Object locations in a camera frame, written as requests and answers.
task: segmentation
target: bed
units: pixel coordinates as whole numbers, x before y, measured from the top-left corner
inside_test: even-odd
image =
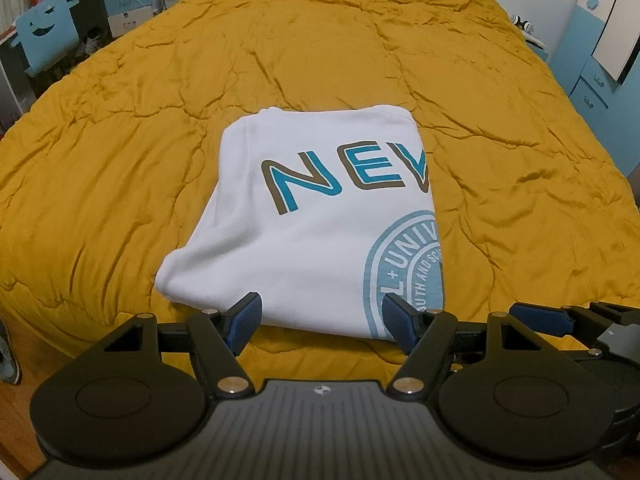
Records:
[[[418,124],[447,310],[640,306],[628,182],[494,0],[184,0],[53,85],[0,142],[2,308],[66,356],[140,312],[185,319],[154,277],[212,193],[222,131],[269,106],[375,104]],[[386,383],[402,359],[390,342],[266,326],[240,357],[257,384]]]

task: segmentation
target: black circular base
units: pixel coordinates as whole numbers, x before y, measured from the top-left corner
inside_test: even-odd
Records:
[[[587,456],[612,421],[607,390],[573,362],[562,364],[520,354],[468,366],[440,389],[442,420],[500,462],[555,466]]]
[[[70,368],[33,396],[33,427],[53,458],[100,468],[142,462],[180,444],[204,416],[202,388],[177,368],[96,368]]]
[[[615,419],[622,420],[640,410],[640,370],[632,365],[609,360],[581,361],[580,366],[590,371],[603,383],[611,386],[611,399]]]

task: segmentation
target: blue cabinet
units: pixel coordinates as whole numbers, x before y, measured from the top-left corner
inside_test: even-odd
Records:
[[[620,172],[629,176],[640,162],[640,59],[634,63],[625,82],[601,120],[592,126],[603,147]]]
[[[607,104],[583,78],[578,79],[578,84],[575,86],[574,91],[571,92],[570,99],[575,109],[592,130],[607,111]]]
[[[549,63],[567,95],[574,90],[600,39],[612,4],[613,0],[578,0],[562,41]]]
[[[615,99],[620,84],[593,57],[589,56],[580,76],[604,102],[610,103]]]

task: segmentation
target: shoe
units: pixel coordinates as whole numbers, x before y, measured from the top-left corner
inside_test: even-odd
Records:
[[[98,52],[100,47],[98,46],[98,38],[87,38],[86,45],[84,46],[84,54],[90,56]]]
[[[0,381],[9,384],[20,382],[20,366],[11,350],[9,331],[0,319]]]

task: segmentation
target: white cabinet door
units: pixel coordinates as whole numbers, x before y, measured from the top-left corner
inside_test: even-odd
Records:
[[[619,79],[640,37],[640,0],[616,0],[593,57]]]

